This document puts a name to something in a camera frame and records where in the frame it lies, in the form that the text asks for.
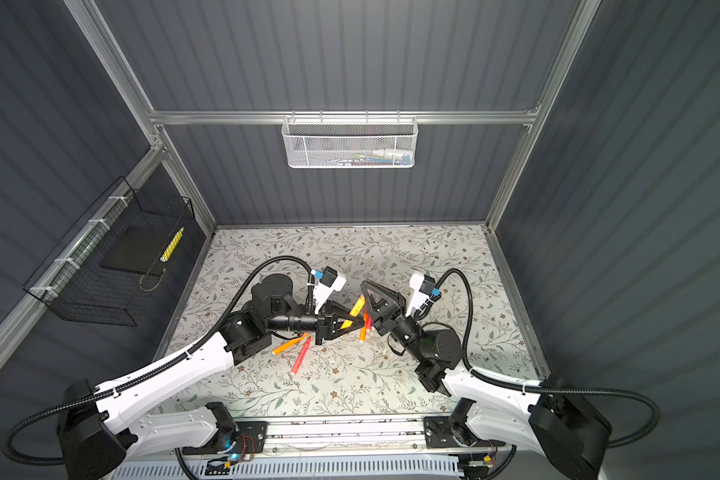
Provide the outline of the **bright orange marker pen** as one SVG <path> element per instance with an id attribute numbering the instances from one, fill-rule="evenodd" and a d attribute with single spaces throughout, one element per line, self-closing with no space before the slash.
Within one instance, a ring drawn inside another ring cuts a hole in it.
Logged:
<path id="1" fill-rule="evenodd" d="M 361 342 L 366 342 L 366 340 L 367 340 L 367 335 L 366 335 L 366 332 L 365 332 L 365 319 L 364 319 L 364 316 L 366 315 L 366 312 L 367 312 L 367 311 L 364 311 L 364 312 L 363 312 L 364 326 L 363 326 L 363 328 L 360 330 L 360 336 L 359 336 L 359 340 L 360 340 Z"/>

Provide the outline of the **yellow orange marker pen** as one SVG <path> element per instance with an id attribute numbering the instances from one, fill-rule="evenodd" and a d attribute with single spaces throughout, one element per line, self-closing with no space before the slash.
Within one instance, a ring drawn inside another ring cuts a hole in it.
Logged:
<path id="1" fill-rule="evenodd" d="M 366 300 L 364 296 L 360 296 L 358 300 L 355 302 L 354 306 L 350 310 L 350 316 L 351 317 L 357 317 L 359 314 L 363 312 L 363 309 L 365 307 Z M 341 330 L 348 329 L 351 326 L 352 322 L 350 320 L 344 320 L 341 325 Z"/>

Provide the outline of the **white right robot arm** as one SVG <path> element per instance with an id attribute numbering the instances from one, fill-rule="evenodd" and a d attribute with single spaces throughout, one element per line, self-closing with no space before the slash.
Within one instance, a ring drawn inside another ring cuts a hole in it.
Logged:
<path id="1" fill-rule="evenodd" d="M 363 281 L 361 291 L 374 328 L 416 359 L 425 389 L 457 400 L 449 422 L 459 443 L 498 440 L 544 455 L 569 479 L 598 478 L 612 427 L 583 396 L 563 392 L 564 379 L 469 371 L 456 332 L 425 329 L 407 315 L 402 294 L 376 282 Z"/>

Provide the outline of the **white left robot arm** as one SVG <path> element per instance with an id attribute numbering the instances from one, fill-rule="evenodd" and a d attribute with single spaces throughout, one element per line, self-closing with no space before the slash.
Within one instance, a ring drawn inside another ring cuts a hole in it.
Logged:
<path id="1" fill-rule="evenodd" d="M 225 405 L 209 402 L 184 413 L 154 414 L 152 408 L 177 392 L 240 365 L 269 348 L 276 331 L 305 333 L 314 343 L 336 339 L 360 328 L 349 308 L 331 300 L 345 277 L 331 267 L 313 271 L 312 293 L 305 304 L 292 296 L 284 274 L 265 277 L 252 298 L 224 314 L 206 343 L 195 341 L 138 371 L 96 387 L 112 396 L 74 407 L 60 415 L 57 437 L 71 479 L 100 479 L 124 461 L 180 449 L 190 454 L 225 455 L 234 461 L 255 451 Z"/>

